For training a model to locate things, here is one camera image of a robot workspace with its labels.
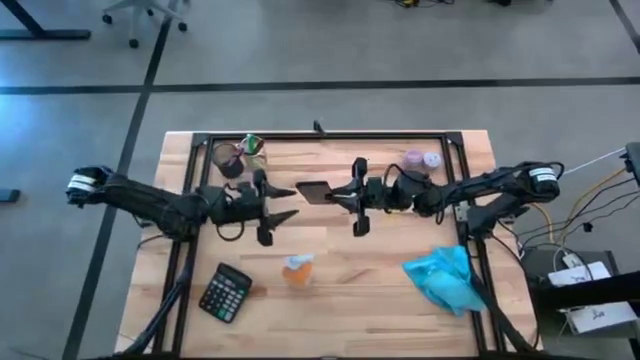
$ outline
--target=wooden tabletop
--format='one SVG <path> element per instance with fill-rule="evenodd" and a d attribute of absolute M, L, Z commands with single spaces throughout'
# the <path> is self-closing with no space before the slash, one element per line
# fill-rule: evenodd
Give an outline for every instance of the wooden tabletop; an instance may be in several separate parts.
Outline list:
<path fill-rule="evenodd" d="M 492 170 L 495 160 L 487 132 L 462 133 L 471 175 Z M 166 134 L 154 186 L 181 192 L 191 134 Z M 399 163 L 408 149 L 441 152 L 435 140 L 268 141 L 265 149 L 270 183 L 288 189 L 295 189 L 298 181 L 327 180 L 334 187 L 346 184 L 356 156 L 369 160 L 370 176 L 380 176 L 388 164 Z M 444 167 L 432 178 L 444 184 Z M 212 166 L 210 184 L 223 183 Z M 299 194 L 270 200 L 268 205 L 270 212 L 300 210 L 275 231 L 272 247 L 258 244 L 251 223 L 236 242 L 219 239 L 211 224 L 201 228 L 182 356 L 477 354 L 470 315 L 456 317 L 431 303 L 401 268 L 402 263 L 436 247 L 457 245 L 450 211 L 438 226 L 433 218 L 420 218 L 410 211 L 386 215 L 372 210 L 368 212 L 371 232 L 354 238 L 354 217 L 339 206 L 309 205 Z M 231 230 L 238 228 L 227 229 L 229 235 Z M 500 228 L 495 233 L 515 250 L 509 233 Z M 146 230 L 143 237 L 153 234 L 154 230 Z M 139 250 L 117 350 L 126 348 L 157 310 L 170 248 L 168 240 L 160 239 Z M 522 271 L 495 241 L 487 241 L 487 248 L 499 304 L 525 339 L 533 341 L 536 321 Z M 281 277 L 284 258 L 296 254 L 315 255 L 313 281 L 304 290 L 290 289 Z M 230 325 L 198 307 L 219 262 L 237 267 L 253 279 L 250 296 Z M 483 317 L 491 348 L 486 311 Z M 175 311 L 169 318 L 165 343 L 170 343 L 174 321 Z"/>

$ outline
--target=black floor line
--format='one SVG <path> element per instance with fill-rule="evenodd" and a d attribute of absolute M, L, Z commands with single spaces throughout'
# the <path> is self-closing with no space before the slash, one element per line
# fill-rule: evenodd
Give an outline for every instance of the black floor line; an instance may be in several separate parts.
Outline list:
<path fill-rule="evenodd" d="M 627 30 L 627 34 L 631 38 L 633 45 L 635 45 L 636 51 L 638 52 L 638 54 L 640 54 L 640 35 L 638 35 L 638 32 L 633 26 L 633 23 L 631 23 L 631 20 L 629 20 L 629 17 L 627 17 L 627 14 L 624 12 L 624 9 L 622 8 L 622 5 L 620 5 L 620 2 L 618 0 L 609 0 L 609 3 L 613 7 L 613 11 L 615 11 L 616 15 L 618 15 L 618 19 L 620 19 L 620 22 L 622 22 L 622 26 L 624 26 L 624 29 Z"/>
<path fill-rule="evenodd" d="M 379 81 L 301 81 L 219 84 L 98 86 L 25 86 L 0 87 L 0 95 L 71 95 L 71 94 L 137 94 L 137 93 L 198 93 L 234 91 L 300 91 L 300 90 L 385 90 L 385 89 L 447 89 L 501 87 L 563 87 L 640 85 L 640 76 L 587 78 L 524 78 L 524 79 L 460 79 L 460 80 L 379 80 Z"/>
<path fill-rule="evenodd" d="M 215 91 L 272 91 L 272 90 L 384 90 L 384 89 L 442 89 L 496 87 L 558 87 L 640 85 L 640 76 L 541 78 L 541 79 L 477 79 L 477 80 L 390 80 L 390 81 L 305 81 L 228 84 L 154 85 L 153 93 L 189 93 Z"/>
<path fill-rule="evenodd" d="M 142 85 L 5 86 L 0 95 L 137 94 Z"/>
<path fill-rule="evenodd" d="M 175 9 L 176 5 L 177 0 L 171 0 L 169 6 Z M 140 96 L 133 111 L 129 130 L 127 131 L 122 152 L 120 153 L 120 160 L 118 161 L 117 168 L 117 171 L 120 174 L 126 175 L 129 171 L 133 151 L 140 132 L 140 126 L 142 125 L 144 113 L 151 95 L 151 86 L 153 85 L 153 81 L 158 73 L 158 67 L 160 66 L 160 60 L 162 58 L 162 53 L 164 51 L 170 29 L 171 20 L 165 18 L 165 21 L 160 28 L 160 32 L 158 33 L 156 45 L 153 49 L 149 66 L 147 68 L 147 74 L 144 79 L 144 86 L 140 88 Z M 71 323 L 71 330 L 69 331 L 62 355 L 63 360 L 75 360 L 78 358 L 78 353 L 82 344 L 82 337 L 91 313 L 91 307 L 98 287 L 98 281 L 100 279 L 100 273 L 102 272 L 102 265 L 109 246 L 109 240 L 115 218 L 116 209 L 110 206 L 107 207 L 102 218 L 102 223 L 100 224 L 100 229 L 98 230 L 98 236 L 93 249 L 93 254 L 91 255 L 89 269 L 85 276 L 82 291 L 80 292 L 80 300 L 78 301 L 73 322 Z"/>

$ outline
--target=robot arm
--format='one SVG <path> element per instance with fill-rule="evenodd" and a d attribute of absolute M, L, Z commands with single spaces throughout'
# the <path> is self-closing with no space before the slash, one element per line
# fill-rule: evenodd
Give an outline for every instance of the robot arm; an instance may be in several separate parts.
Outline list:
<path fill-rule="evenodd" d="M 85 204 L 107 204 L 155 223 L 169 238 L 190 241 L 207 218 L 217 226 L 259 220 L 258 241 L 273 245 L 271 230 L 295 215 L 292 210 L 279 214 L 268 213 L 266 198 L 281 198 L 295 191 L 277 189 L 267 182 L 263 170 L 253 176 L 253 186 L 240 183 L 240 196 L 226 192 L 228 186 L 204 186 L 185 195 L 128 179 L 107 167 L 84 167 L 74 172 L 67 188 L 69 204 L 82 208 Z"/>
<path fill-rule="evenodd" d="M 561 168 L 558 175 L 552 168 L 554 165 Z M 387 186 L 386 177 L 393 167 L 400 170 L 400 175 L 392 186 Z M 560 194 L 558 177 L 562 175 L 562 169 L 562 164 L 555 162 L 524 162 L 452 184 L 437 185 L 429 176 L 403 171 L 392 164 L 383 178 L 370 177 L 365 184 L 367 161 L 357 158 L 352 166 L 353 180 L 346 186 L 331 189 L 327 182 L 302 182 L 296 187 L 311 204 L 338 204 L 350 213 L 358 214 L 354 236 L 369 232 L 366 209 L 388 212 L 413 207 L 413 211 L 422 217 L 435 215 L 438 219 L 449 205 L 501 194 L 486 206 L 473 206 L 467 211 L 469 231 L 476 234 L 493 229 L 501 217 L 523 214 L 526 204 L 555 199 Z"/>

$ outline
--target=orange bottle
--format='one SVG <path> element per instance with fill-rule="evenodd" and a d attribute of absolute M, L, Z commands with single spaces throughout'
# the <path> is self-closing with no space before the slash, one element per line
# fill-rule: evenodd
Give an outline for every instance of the orange bottle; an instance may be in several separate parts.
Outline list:
<path fill-rule="evenodd" d="M 307 287 L 311 282 L 312 261 L 312 254 L 287 257 L 282 268 L 282 277 L 287 285 L 295 289 Z"/>

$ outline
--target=calculator keypad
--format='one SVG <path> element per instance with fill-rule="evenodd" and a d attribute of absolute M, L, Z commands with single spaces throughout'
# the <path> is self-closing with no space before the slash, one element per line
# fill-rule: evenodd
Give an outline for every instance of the calculator keypad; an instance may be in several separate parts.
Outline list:
<path fill-rule="evenodd" d="M 200 308 L 226 323 L 230 323 L 240 309 L 247 289 L 240 288 L 228 277 L 216 273 L 200 299 Z"/>

